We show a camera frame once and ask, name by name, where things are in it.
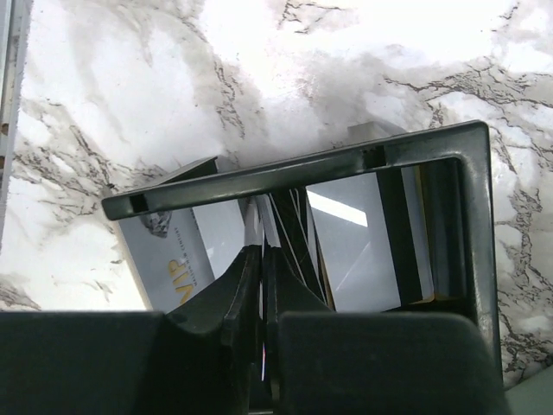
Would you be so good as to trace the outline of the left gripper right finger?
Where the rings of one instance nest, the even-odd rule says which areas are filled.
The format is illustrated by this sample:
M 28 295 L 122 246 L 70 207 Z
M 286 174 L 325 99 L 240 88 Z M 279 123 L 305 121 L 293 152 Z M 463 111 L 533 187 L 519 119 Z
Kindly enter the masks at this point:
M 266 369 L 280 414 L 502 414 L 505 393 L 475 325 L 437 312 L 338 313 L 263 259 Z

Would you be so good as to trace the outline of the black card box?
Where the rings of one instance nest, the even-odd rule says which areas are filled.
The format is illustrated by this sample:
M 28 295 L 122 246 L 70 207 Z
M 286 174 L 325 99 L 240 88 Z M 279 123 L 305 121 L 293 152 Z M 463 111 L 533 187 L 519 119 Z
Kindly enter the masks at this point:
M 384 203 L 397 311 L 339 313 L 298 277 L 283 249 L 248 245 L 221 282 L 160 318 L 146 379 L 249 384 L 257 334 L 264 334 L 269 376 L 284 399 L 296 394 L 351 395 L 417 388 L 422 393 L 502 387 L 496 275 L 493 265 L 489 135 L 480 122 L 388 137 L 287 162 L 221 173 L 199 160 L 145 187 L 104 198 L 110 220 L 125 220 L 247 196 L 278 197 L 309 185 L 375 175 Z M 410 294 L 415 251 L 403 171 L 418 165 L 452 173 L 459 205 L 446 211 L 456 256 L 446 276 L 465 286 L 461 313 L 424 310 Z

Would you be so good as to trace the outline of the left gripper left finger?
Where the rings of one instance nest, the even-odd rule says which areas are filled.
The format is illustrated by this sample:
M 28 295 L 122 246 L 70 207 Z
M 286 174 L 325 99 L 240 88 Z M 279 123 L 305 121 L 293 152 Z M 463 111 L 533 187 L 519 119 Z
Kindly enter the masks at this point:
M 4 414 L 245 414 L 261 249 L 170 313 L 4 312 Z

